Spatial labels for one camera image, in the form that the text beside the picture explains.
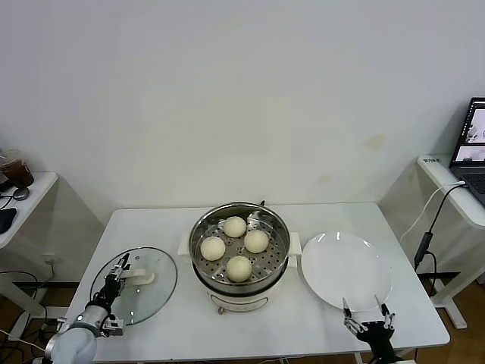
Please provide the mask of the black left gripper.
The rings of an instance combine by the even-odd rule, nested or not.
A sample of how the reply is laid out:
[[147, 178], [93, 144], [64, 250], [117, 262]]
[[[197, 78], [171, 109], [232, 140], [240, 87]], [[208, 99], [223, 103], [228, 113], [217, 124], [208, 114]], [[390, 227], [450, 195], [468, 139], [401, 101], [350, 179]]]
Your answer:
[[125, 279], [116, 274], [120, 274], [123, 270], [126, 271], [130, 268], [128, 263], [130, 255], [125, 254], [112, 268], [112, 273], [108, 274], [105, 278], [103, 287], [95, 292], [91, 301], [94, 303], [113, 303], [114, 300], [120, 296], [121, 291], [124, 288]]

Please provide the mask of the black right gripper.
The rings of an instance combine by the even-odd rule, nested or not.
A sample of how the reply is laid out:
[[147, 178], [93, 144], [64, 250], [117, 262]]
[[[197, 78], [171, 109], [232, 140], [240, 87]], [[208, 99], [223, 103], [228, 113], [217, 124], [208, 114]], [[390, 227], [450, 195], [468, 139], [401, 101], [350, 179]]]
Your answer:
[[396, 314], [391, 312], [387, 304], [382, 302], [377, 295], [374, 298], [383, 316], [383, 321], [361, 323], [355, 320], [346, 299], [343, 298], [344, 325], [352, 334], [357, 334], [360, 341], [369, 345], [373, 354], [371, 363], [400, 362], [402, 358], [397, 356], [390, 341], [394, 333], [393, 323]]

